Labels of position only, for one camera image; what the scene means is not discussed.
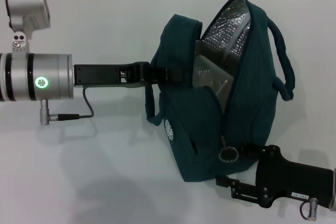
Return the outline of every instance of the bag logo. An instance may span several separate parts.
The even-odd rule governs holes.
[[[166,120],[164,122],[164,127],[166,129],[167,137],[169,138],[170,141],[173,141],[174,140],[174,132],[173,132],[173,128],[170,125],[170,122],[168,120]]]

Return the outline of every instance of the black grip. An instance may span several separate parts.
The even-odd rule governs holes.
[[[77,119],[79,119],[79,114],[58,114],[59,121],[68,121]]]

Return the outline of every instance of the white table surface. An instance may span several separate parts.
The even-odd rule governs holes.
[[[51,29],[33,33],[31,52],[69,53],[74,64],[150,61],[173,14],[198,19],[205,29],[226,1],[48,0]],[[268,144],[291,161],[333,169],[336,0],[250,1],[282,31],[297,80],[293,101],[279,96]],[[4,0],[0,10],[0,51],[10,52]],[[87,95],[92,120],[47,127],[39,126],[39,102],[0,104],[1,224],[306,223],[299,201],[278,199],[263,209],[231,199],[213,180],[183,182],[164,127],[145,119],[142,88]],[[50,101],[50,110],[89,113],[81,89],[74,100]],[[232,177],[253,183],[254,172]],[[320,223],[335,220],[336,213],[318,208]]]

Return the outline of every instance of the dark green bag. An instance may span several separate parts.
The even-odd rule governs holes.
[[[275,39],[286,84],[275,73],[268,28]],[[183,84],[159,84],[157,115],[152,87],[145,88],[148,121],[159,125],[164,119],[186,182],[249,169],[253,162],[237,159],[236,149],[244,143],[266,143],[278,92],[285,101],[292,100],[295,86],[284,39],[261,8],[247,0],[229,0],[200,39],[201,30],[202,23],[196,20],[178,15],[171,18],[151,64],[183,69]],[[232,75],[224,103],[211,85],[193,85],[197,54]]]

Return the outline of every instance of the green indicator light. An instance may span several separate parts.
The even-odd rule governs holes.
[[[45,89],[48,86],[48,80],[42,76],[37,77],[35,80],[35,85],[40,89]]]

